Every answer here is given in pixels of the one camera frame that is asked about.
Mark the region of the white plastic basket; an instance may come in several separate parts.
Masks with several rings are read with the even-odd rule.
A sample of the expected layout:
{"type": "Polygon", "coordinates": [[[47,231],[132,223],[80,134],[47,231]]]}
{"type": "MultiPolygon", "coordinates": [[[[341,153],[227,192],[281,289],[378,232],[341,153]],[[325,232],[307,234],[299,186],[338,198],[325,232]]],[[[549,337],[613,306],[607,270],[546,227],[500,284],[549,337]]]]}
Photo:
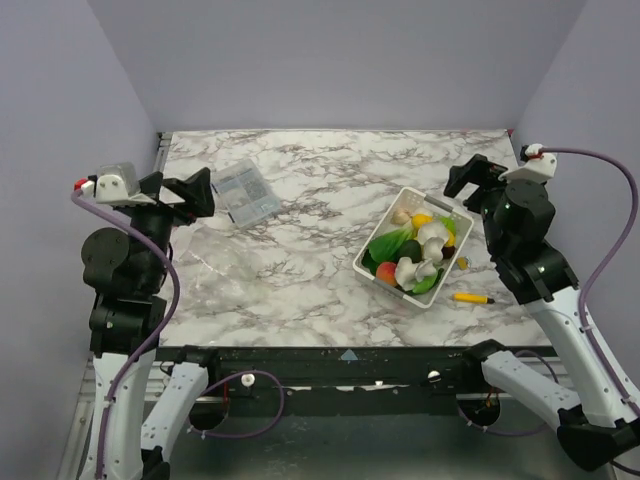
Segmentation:
{"type": "Polygon", "coordinates": [[[356,277],[408,308],[429,309],[474,222],[440,200],[404,187],[352,263],[356,277]]]}

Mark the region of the orange toy peach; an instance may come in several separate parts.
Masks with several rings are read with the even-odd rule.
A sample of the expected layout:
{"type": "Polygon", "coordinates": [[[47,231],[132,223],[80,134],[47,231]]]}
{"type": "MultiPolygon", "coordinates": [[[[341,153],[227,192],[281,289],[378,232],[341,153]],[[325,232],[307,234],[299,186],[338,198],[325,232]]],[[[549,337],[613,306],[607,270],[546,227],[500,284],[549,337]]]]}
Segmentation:
{"type": "Polygon", "coordinates": [[[378,280],[395,288],[398,285],[395,275],[396,268],[397,264],[394,262],[382,262],[378,265],[375,276],[378,280]]]}

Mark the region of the clear zip top bag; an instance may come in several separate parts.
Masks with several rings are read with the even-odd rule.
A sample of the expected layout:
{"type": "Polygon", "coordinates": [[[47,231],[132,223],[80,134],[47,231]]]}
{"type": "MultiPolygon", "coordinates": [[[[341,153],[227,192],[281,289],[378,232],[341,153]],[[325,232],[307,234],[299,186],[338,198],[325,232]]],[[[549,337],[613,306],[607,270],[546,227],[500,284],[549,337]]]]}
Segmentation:
{"type": "Polygon", "coordinates": [[[259,258],[209,226],[176,238],[174,265],[191,297],[248,302],[268,290],[258,277],[259,258]]]}

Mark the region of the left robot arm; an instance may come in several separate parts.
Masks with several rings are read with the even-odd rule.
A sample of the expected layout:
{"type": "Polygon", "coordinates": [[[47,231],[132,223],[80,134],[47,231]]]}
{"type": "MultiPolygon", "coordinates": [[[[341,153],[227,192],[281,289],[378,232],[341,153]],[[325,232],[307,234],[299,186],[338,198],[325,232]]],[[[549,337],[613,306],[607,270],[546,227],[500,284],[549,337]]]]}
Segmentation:
{"type": "Polygon", "coordinates": [[[83,281],[95,292],[89,328],[96,386],[83,479],[169,478],[173,447],[196,399],[221,385],[215,353],[184,346],[168,386],[144,411],[160,333],[181,291],[170,236],[213,215],[210,176],[202,168],[185,180],[160,172],[137,179],[124,163],[74,187],[73,203],[110,224],[81,249],[83,281]]]}

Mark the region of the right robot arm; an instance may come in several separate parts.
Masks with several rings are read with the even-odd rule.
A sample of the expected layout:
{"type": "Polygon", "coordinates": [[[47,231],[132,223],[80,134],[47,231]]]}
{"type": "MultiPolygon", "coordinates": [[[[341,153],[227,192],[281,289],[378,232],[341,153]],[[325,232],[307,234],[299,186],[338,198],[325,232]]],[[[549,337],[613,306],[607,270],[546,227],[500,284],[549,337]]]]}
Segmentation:
{"type": "Polygon", "coordinates": [[[588,312],[585,290],[545,236],[556,210],[545,184],[556,160],[542,152],[508,170],[482,155],[449,171],[454,198],[476,189],[464,206],[480,214],[499,279],[542,328],[568,373],[567,390],[525,365],[507,347],[483,341],[462,355],[469,390],[495,387],[544,420],[565,454],[594,471],[639,445],[639,390],[625,374],[588,312]]]}

